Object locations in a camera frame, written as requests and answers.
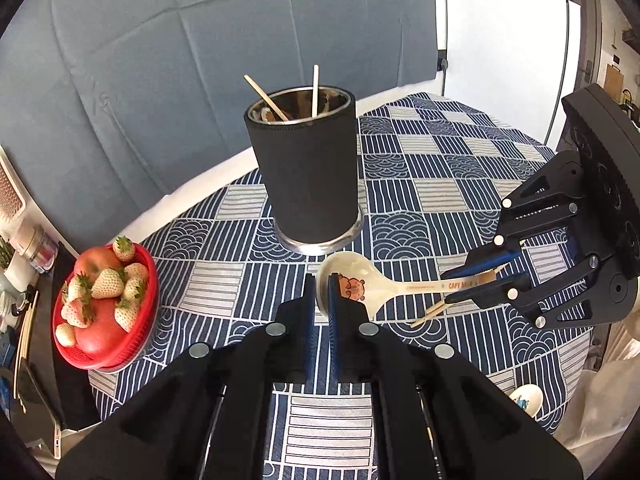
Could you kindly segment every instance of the bowl of fruit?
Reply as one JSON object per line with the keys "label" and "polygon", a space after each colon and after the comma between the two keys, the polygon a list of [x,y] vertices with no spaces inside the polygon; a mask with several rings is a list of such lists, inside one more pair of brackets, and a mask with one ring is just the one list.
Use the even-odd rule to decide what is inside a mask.
{"label": "bowl of fruit", "polygon": [[151,254],[127,237],[80,254],[53,309],[60,355],[76,368],[115,372],[140,354],[156,319]]}

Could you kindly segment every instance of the black cup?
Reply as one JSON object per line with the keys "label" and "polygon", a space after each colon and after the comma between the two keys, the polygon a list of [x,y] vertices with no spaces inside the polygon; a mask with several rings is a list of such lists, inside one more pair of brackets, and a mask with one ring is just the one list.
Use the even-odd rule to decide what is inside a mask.
{"label": "black cup", "polygon": [[362,229],[358,206],[355,97],[318,89],[318,116],[311,114],[311,87],[270,95],[289,121],[280,121],[259,100],[244,114],[246,129],[269,195],[278,240],[299,254],[343,248]]}

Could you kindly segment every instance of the phone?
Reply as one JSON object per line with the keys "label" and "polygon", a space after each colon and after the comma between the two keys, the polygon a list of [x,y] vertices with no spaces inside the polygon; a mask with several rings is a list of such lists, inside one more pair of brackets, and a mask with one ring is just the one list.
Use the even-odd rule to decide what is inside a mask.
{"label": "phone", "polygon": [[61,457],[60,439],[62,428],[57,416],[51,409],[47,397],[44,395],[26,359],[20,361],[18,370],[18,400],[26,410],[26,415],[33,425],[37,426],[38,434],[47,449],[57,460]]}

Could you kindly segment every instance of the checkered tablecloth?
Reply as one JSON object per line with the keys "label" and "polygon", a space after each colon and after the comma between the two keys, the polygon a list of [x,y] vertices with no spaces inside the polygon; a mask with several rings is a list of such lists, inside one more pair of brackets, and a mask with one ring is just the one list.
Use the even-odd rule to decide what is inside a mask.
{"label": "checkered tablecloth", "polygon": [[[518,130],[458,102],[419,93],[359,119],[358,186],[366,213],[346,247],[393,280],[436,280],[465,253],[489,242],[500,199],[542,167],[553,151]],[[190,344],[223,346],[273,319],[299,297],[306,272],[323,257],[285,250],[258,170],[192,207],[144,241],[161,284],[158,332],[143,358],[116,375],[90,373],[106,418]],[[529,239],[504,274],[526,270],[535,284],[571,260],[561,231]],[[550,302],[558,304],[575,290]],[[506,393],[526,383],[544,391],[536,417],[558,426],[586,357],[590,331],[532,330],[509,305],[479,310],[466,302],[418,328],[439,296],[403,296],[378,322],[404,341],[431,348],[449,342]],[[276,385],[264,476],[269,479],[377,478],[368,386],[338,384],[328,327],[316,315],[314,376],[304,386]]]}

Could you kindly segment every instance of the white strawberry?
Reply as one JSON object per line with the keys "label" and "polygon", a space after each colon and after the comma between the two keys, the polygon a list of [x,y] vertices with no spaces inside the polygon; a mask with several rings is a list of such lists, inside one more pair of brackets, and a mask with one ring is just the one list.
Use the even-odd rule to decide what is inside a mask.
{"label": "white strawberry", "polygon": [[62,346],[74,346],[76,344],[76,333],[69,323],[60,323],[56,327],[56,339]]}
{"label": "white strawberry", "polygon": [[102,298],[116,298],[122,294],[124,290],[123,274],[122,270],[120,272],[114,269],[101,270],[91,288],[91,297],[101,300]]}
{"label": "white strawberry", "polygon": [[130,262],[136,254],[136,247],[126,236],[118,236],[113,243],[113,252],[121,262]]}
{"label": "white strawberry", "polygon": [[145,292],[146,281],[135,276],[125,284],[122,299],[141,303],[145,297]]}
{"label": "white strawberry", "polygon": [[91,307],[84,304],[79,298],[65,303],[60,316],[66,319],[69,325],[77,326],[78,328],[87,328],[94,322],[94,313]]}
{"label": "white strawberry", "polygon": [[81,300],[87,300],[90,296],[91,286],[89,285],[89,278],[84,274],[76,274],[69,281],[69,285],[66,290],[66,301],[73,301],[76,298]]}
{"label": "white strawberry", "polygon": [[135,278],[136,276],[139,278],[142,278],[145,281],[149,279],[148,269],[143,264],[139,264],[139,263],[130,264],[126,266],[124,268],[124,273],[127,278],[127,281],[129,281],[131,278]]}
{"label": "white strawberry", "polygon": [[113,311],[113,316],[116,323],[119,324],[125,332],[131,332],[131,329],[136,323],[138,318],[138,311],[140,306],[138,302],[133,300],[120,300],[116,303],[116,308]]}

